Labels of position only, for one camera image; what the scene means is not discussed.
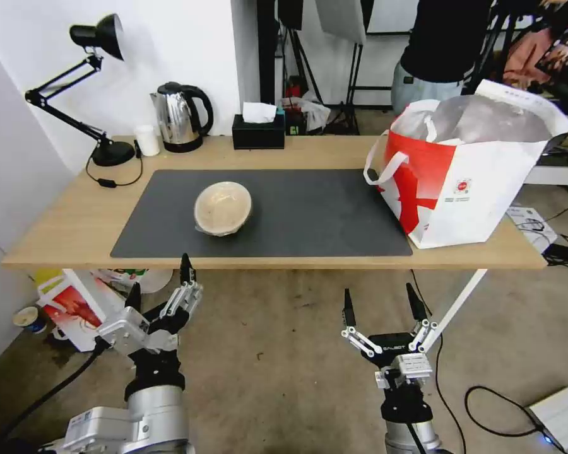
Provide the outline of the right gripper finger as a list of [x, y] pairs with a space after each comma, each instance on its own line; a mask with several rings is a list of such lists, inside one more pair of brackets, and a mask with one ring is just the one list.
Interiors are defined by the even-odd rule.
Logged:
[[408, 348], [410, 352], [427, 354], [439, 337], [439, 324], [430, 319], [425, 303], [411, 283], [406, 284], [406, 291], [415, 320]]
[[382, 347], [357, 330], [357, 321], [349, 288], [345, 288], [344, 290], [343, 309], [341, 314], [344, 324], [344, 328], [341, 331], [342, 338], [346, 339], [346, 341], [359, 351], [365, 359], [372, 361], [373, 363], [382, 361]]

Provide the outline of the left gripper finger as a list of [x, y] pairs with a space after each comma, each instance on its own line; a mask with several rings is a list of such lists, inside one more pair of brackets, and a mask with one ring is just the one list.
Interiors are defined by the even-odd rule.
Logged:
[[186, 314], [192, 317], [195, 309], [203, 297], [203, 286], [197, 282], [196, 270], [191, 264], [187, 253], [184, 253], [180, 262], [180, 285], [175, 288], [165, 306], [160, 312], [160, 317], [175, 317]]
[[124, 303], [124, 307], [125, 308], [132, 308], [134, 310], [136, 310], [137, 312], [141, 311], [141, 300], [142, 300], [142, 294], [141, 294], [141, 286], [139, 282], [136, 282], [133, 284], [126, 300]]

